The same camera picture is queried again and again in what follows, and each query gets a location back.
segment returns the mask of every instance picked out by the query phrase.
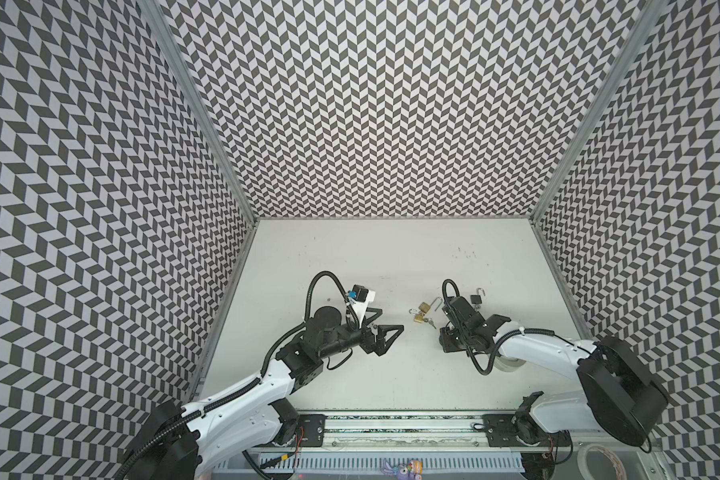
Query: black bracket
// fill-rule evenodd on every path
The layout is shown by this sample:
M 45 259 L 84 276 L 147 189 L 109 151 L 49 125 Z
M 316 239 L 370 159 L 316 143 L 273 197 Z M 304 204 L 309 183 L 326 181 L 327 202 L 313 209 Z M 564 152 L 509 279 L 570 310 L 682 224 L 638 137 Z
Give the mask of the black bracket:
M 489 413 L 483 415 L 483 430 L 488 444 L 492 447 L 527 447 L 518 439 L 518 428 L 512 421 L 511 413 Z M 570 437 L 561 432 L 551 433 L 554 444 L 559 447 L 569 447 Z M 549 437 L 541 440 L 537 446 L 548 447 Z
M 374 308 L 372 306 L 366 307 L 365 312 L 373 313 L 371 316 L 367 316 L 362 320 L 362 326 L 366 327 L 371 324 L 374 320 L 382 316 L 382 313 L 384 313 L 384 310 L 380 308 Z
M 300 415 L 298 417 L 297 433 L 304 428 L 302 447 L 322 447 L 322 438 L 326 434 L 326 416 L 324 415 Z
M 376 355 L 384 355 L 404 330 L 403 325 L 379 325 L 376 329 Z M 386 338 L 387 332 L 394 332 L 394 334 Z

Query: enclosure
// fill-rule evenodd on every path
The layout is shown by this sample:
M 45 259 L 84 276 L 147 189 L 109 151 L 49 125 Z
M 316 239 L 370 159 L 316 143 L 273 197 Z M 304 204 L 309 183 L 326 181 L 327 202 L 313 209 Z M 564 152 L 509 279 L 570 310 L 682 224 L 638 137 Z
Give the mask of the enclosure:
M 0 478 L 112 478 L 153 408 L 258 370 L 321 270 L 405 331 L 300 411 L 573 385 L 443 353 L 409 311 L 452 278 L 627 341 L 672 398 L 634 475 L 720 478 L 720 2 L 0 2 Z

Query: black cable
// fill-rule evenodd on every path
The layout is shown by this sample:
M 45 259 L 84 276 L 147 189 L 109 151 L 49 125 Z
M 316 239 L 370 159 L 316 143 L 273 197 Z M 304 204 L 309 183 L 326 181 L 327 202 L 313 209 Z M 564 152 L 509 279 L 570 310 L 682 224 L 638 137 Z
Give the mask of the black cable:
M 312 282 L 309 284 L 309 288 L 307 290 L 307 302 L 306 302 L 306 314 L 305 314 L 305 321 L 301 322 L 297 326 L 290 329 L 288 332 L 286 332 L 283 336 L 281 336 L 274 344 L 272 344 L 272 347 L 269 348 L 269 351 L 264 357 L 264 363 L 262 365 L 262 369 L 260 371 L 261 378 L 255 378 L 251 380 L 249 383 L 247 383 L 243 388 L 238 390 L 237 392 L 233 392 L 229 394 L 228 396 L 225 396 L 223 398 L 219 398 L 218 400 L 211 402 L 203 408 L 204 412 L 210 412 L 211 410 L 214 410 L 216 408 L 219 408 L 223 405 L 226 405 L 227 403 L 231 402 L 232 400 L 235 400 L 237 398 L 240 398 L 240 396 L 245 395 L 246 393 L 250 392 L 253 387 L 259 385 L 261 382 L 261 379 L 264 378 L 264 375 L 266 375 L 266 371 L 269 369 L 269 361 L 272 359 L 272 354 L 275 352 L 277 347 L 284 342 L 287 338 L 289 338 L 291 335 L 297 333 L 299 330 L 303 329 L 306 326 L 306 321 L 309 319 L 309 316 L 311 314 L 312 309 L 312 290 L 315 288 L 315 284 L 317 283 L 320 278 L 324 276 L 330 276 L 336 286 L 338 287 L 339 291 L 342 293 L 342 296 L 344 298 L 345 303 L 347 304 L 350 312 L 352 312 L 352 317 L 355 320 L 355 325 L 357 328 L 360 328 L 360 320 L 358 320 L 357 313 L 355 313 L 355 309 L 350 307 L 349 298 L 347 298 L 347 294 L 344 291 L 344 287 L 342 286 L 341 282 L 338 281 L 338 278 L 336 278 L 336 275 L 332 274 L 328 271 L 320 272 L 319 274 L 315 275 L 315 278 L 312 279 Z M 350 350 L 349 355 L 346 359 L 342 360 L 334 369 L 339 368 L 350 356 L 352 356 L 352 351 Z M 176 431 L 179 428 L 184 427 L 187 423 L 191 422 L 192 420 L 199 418 L 202 415 L 202 412 L 200 410 L 197 410 L 196 412 L 192 412 L 191 414 L 182 417 L 181 420 L 176 421 L 176 423 L 173 423 L 168 428 L 165 428 L 164 430 L 158 432 L 155 434 L 154 437 L 152 437 L 149 441 L 147 441 L 144 445 L 142 445 L 141 448 L 136 450 L 131 456 L 128 457 L 127 460 L 123 462 L 123 465 L 118 468 L 117 473 L 114 476 L 114 480 L 124 480 L 125 475 L 127 475 L 128 471 L 131 470 L 131 468 L 136 464 L 136 462 L 139 461 L 140 458 L 144 456 L 146 452 L 151 450 L 153 447 L 159 445 L 167 436 L 169 436 L 171 433 Z M 252 462 L 250 460 L 250 456 L 247 456 L 246 460 L 249 460 L 249 463 Z M 263 478 L 268 478 L 264 472 L 261 471 L 259 468 L 259 471 L 256 472 L 259 473 L 259 476 L 262 476 Z
M 645 441 L 643 443 L 648 442 L 648 449 L 645 450 L 643 448 L 643 443 L 641 443 L 640 450 L 642 450 L 643 453 L 651 453 L 653 451 L 653 444 L 650 442 L 650 437 L 648 436 L 648 432 L 646 432 L 645 427 L 643 427 L 643 424 L 640 423 L 640 420 L 638 420 L 637 417 L 635 417 L 634 413 L 630 412 L 630 415 L 632 415 L 632 418 L 635 419 L 635 422 L 637 422 L 637 425 L 640 427 L 640 430 L 643 432 L 643 437 L 645 437 Z
M 241 396 L 250 392 L 253 389 L 253 387 L 259 385 L 259 380 L 260 380 L 259 378 L 255 378 L 255 379 L 251 380 L 237 392 L 233 392 L 226 397 L 219 398 L 215 402 L 209 403 L 203 410 L 205 412 L 210 412 L 211 410 L 213 410 L 215 408 L 219 408 L 222 405 L 225 405 L 225 404 L 231 402 L 232 400 L 235 400 L 236 398 L 240 398 Z M 136 464 L 136 462 L 139 461 L 140 458 L 142 458 L 144 456 L 145 453 L 147 453 L 153 447 L 159 445 L 168 435 L 170 435 L 174 431 L 178 430 L 179 428 L 184 427 L 187 423 L 192 422 L 192 420 L 194 420 L 196 418 L 200 418 L 201 415 L 202 415 L 201 411 L 197 410 L 185 417 L 182 417 L 181 420 L 177 421 L 176 423 L 173 423 L 168 428 L 158 432 L 154 437 L 152 437 L 149 441 L 147 441 L 144 445 L 142 445 L 141 448 L 136 450 L 133 454 L 131 454 L 131 456 L 128 457 L 127 460 L 125 460 L 123 462 L 123 465 L 120 466 L 120 468 L 117 470 L 114 480 L 124 480 L 125 475 L 128 473 L 128 471 L 131 470 L 131 468 Z
M 309 283 L 309 287 L 307 288 L 307 302 L 304 307 L 304 321 L 308 321 L 309 317 L 312 315 L 312 291 L 315 289 L 315 284 L 317 284 L 317 281 L 324 276 L 330 276 L 333 280 L 333 283 L 335 283 L 336 287 L 338 287 L 338 291 L 342 294 L 344 303 L 346 304 L 349 312 L 352 314 L 352 319 L 355 321 L 354 330 L 358 330 L 360 328 L 360 320 L 358 319 L 358 314 L 355 312 L 355 309 L 352 308 L 352 304 L 349 302 L 349 297 L 347 297 L 346 290 L 344 290 L 342 283 L 338 281 L 336 275 L 334 275 L 332 272 L 328 272 L 327 270 L 324 270 L 319 274 L 315 275 L 315 278 L 313 278 L 312 282 Z
M 455 322 L 454 324 L 457 326 L 457 328 L 459 328 L 459 335 L 461 335 L 462 338 L 466 338 L 466 335 L 464 334 L 464 328 L 462 327 L 462 322 Z M 494 362 L 496 361 L 496 355 L 498 355 L 499 347 L 501 347 L 504 342 L 506 342 L 513 336 L 523 335 L 524 333 L 531 335 L 554 336 L 554 331 L 547 329 L 525 329 L 525 331 L 512 330 L 511 332 L 507 332 L 503 334 L 501 338 L 497 340 L 494 344 L 493 349 L 490 351 L 490 357 L 488 358 L 488 366 L 485 368 L 480 367 L 478 360 L 474 357 L 474 353 L 469 346 L 467 346 L 467 355 L 469 355 L 470 360 L 472 360 L 472 365 L 474 365 L 474 368 L 478 370 L 481 375 L 487 375 L 494 369 Z
M 272 460 L 269 460 L 268 462 L 264 462 L 259 466 L 261 470 L 264 470 L 266 468 L 271 468 L 279 464 L 280 462 L 284 462 L 285 460 L 288 460 L 289 458 L 296 458 L 296 455 L 298 454 L 298 447 L 301 445 L 302 440 L 304 439 L 304 427 L 302 427 L 301 435 L 296 434 L 294 435 L 294 448 L 293 452 L 287 453 L 283 456 L 274 457 Z
M 563 341 L 566 342 L 568 345 L 570 345 L 570 346 L 572 346 L 572 347 L 575 347 L 575 348 L 577 348 L 577 349 L 583 350 L 583 351 L 589 353 L 590 355 L 592 355 L 592 352 L 590 352 L 590 351 L 587 350 L 587 349 L 581 348 L 581 346 L 577 345 L 576 343 L 573 343 L 572 341 L 570 341 L 570 340 L 568 340 L 568 339 L 564 339 L 562 336 L 559 336 L 559 335 L 557 335 L 557 334 L 554 335 L 554 336 L 557 337 L 557 338 L 560 339 L 560 340 L 563 340 Z
M 570 440 L 570 452 L 568 452 L 568 455 L 565 458 L 563 458 L 559 462 L 557 461 L 557 449 L 560 446 L 560 442 L 559 442 L 560 434 L 557 434 L 558 442 L 555 444 L 555 448 L 554 448 L 554 464 L 555 465 L 561 465 L 563 463 L 566 463 L 568 461 L 568 459 L 570 458 L 570 456 L 572 456 L 574 454 L 574 440 L 570 437 L 570 432 L 565 430 L 562 433 L 565 434 L 565 436 L 568 437 L 568 439 Z
M 336 369 L 339 368 L 340 366 L 344 365 L 344 363 L 345 363 L 347 360 L 349 360 L 349 357 L 351 357 L 351 356 L 352 356 L 352 349 L 349 349 L 349 355 L 347 355 L 346 357 L 344 357 L 344 360 L 341 360 L 341 361 L 338 363 L 338 365 L 336 365 L 336 366 L 331 366 L 331 357 L 328 357 L 328 364 L 326 365 L 326 369 L 327 369 L 327 370 L 336 370 Z
M 458 292 L 458 287 L 456 286 L 456 282 L 452 281 L 450 278 L 447 278 L 447 279 L 443 280 L 442 292 L 443 292 L 443 304 L 444 304 L 444 305 L 447 305 L 447 304 L 448 304 L 448 294 L 445 293 L 445 291 L 447 290 L 446 287 L 447 287 L 448 285 L 450 285 L 450 286 L 452 286 L 452 287 L 454 288 L 454 293 L 455 293 L 454 297 L 461 295 L 461 294 Z
M 248 462 L 248 465 L 253 468 L 253 471 L 256 472 L 259 477 L 264 478 L 264 480 L 274 480 L 272 477 L 264 473 L 263 470 L 261 470 L 261 467 L 259 467 L 259 464 L 253 461 L 253 458 L 248 453 L 248 450 L 242 451 L 242 456 L 245 457 L 246 462 Z
M 272 346 L 269 347 L 269 350 L 267 351 L 266 355 L 264 356 L 264 364 L 262 365 L 261 369 L 261 377 L 264 378 L 264 375 L 266 374 L 267 369 L 269 369 L 269 360 L 272 358 L 272 354 L 277 350 L 277 347 L 280 346 L 281 343 L 283 343 L 288 337 L 296 333 L 297 331 L 301 330 L 306 326 L 306 322 L 301 322 L 297 326 L 293 327 L 289 331 L 285 332 L 280 338 L 277 339 L 276 342 L 272 344 Z
M 304 328 L 305 323 L 302 322 L 301 324 L 293 327 L 288 332 L 286 332 L 285 335 L 281 336 L 274 344 L 272 344 L 272 347 L 267 352 L 265 358 L 264 358 L 264 365 L 262 365 L 261 369 L 261 378 L 255 378 L 248 382 L 243 388 L 240 390 L 233 392 L 229 394 L 228 396 L 224 396 L 222 398 L 219 398 L 218 400 L 208 403 L 203 408 L 204 412 L 210 412 L 211 410 L 214 410 L 216 408 L 219 408 L 223 405 L 226 405 L 227 403 L 231 402 L 232 400 L 236 400 L 240 398 L 241 396 L 245 395 L 246 393 L 250 392 L 253 387 L 259 385 L 262 378 L 264 378 L 264 375 L 266 374 L 266 371 L 269 369 L 269 360 L 272 358 L 272 354 L 274 353 L 275 349 L 287 338 L 289 338 L 291 335 L 296 333 L 297 331 Z M 171 426 L 166 428 L 165 430 L 158 432 L 154 437 L 152 437 L 147 443 L 145 443 L 141 448 L 136 450 L 131 456 L 128 457 L 127 460 L 123 462 L 123 465 L 120 466 L 120 468 L 117 470 L 117 473 L 115 474 L 114 480 L 124 480 L 125 475 L 128 473 L 129 470 L 136 464 L 136 462 L 139 461 L 140 458 L 144 456 L 146 452 L 148 452 L 151 448 L 159 445 L 168 435 L 170 435 L 172 432 L 177 430 L 178 428 L 181 428 L 185 426 L 187 423 L 191 422 L 192 420 L 199 418 L 202 415 L 200 410 L 197 410 L 196 412 L 192 412 L 191 414 L 182 417 L 181 420 L 177 421 L 176 423 L 173 423 Z

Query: checkered wall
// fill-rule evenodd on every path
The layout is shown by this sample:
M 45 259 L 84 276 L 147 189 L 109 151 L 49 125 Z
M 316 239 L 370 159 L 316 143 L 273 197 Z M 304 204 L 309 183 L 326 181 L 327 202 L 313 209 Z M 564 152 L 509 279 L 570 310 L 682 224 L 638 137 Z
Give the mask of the checkered wall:
M 111 478 L 243 231 L 132 0 L 0 1 L 0 478 Z
M 590 326 L 675 404 L 680 478 L 720 478 L 720 2 L 663 15 L 541 222 Z
M 528 214 L 643 0 L 160 0 L 258 216 Z

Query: mounting plate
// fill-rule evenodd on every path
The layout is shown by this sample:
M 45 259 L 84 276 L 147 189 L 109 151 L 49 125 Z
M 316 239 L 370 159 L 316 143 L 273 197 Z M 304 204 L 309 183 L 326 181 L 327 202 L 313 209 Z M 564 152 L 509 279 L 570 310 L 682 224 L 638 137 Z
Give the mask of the mounting plate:
M 527 447 L 518 439 L 518 430 L 512 422 L 513 414 L 489 413 L 483 415 L 485 436 L 488 444 L 492 447 Z M 560 447 L 570 446 L 570 437 L 562 435 L 562 432 L 552 433 L 555 445 Z M 549 446 L 549 439 L 542 440 L 536 446 Z
M 325 415 L 300 415 L 296 430 L 298 431 L 300 427 L 304 428 L 302 447 L 322 447 L 322 437 L 326 431 Z

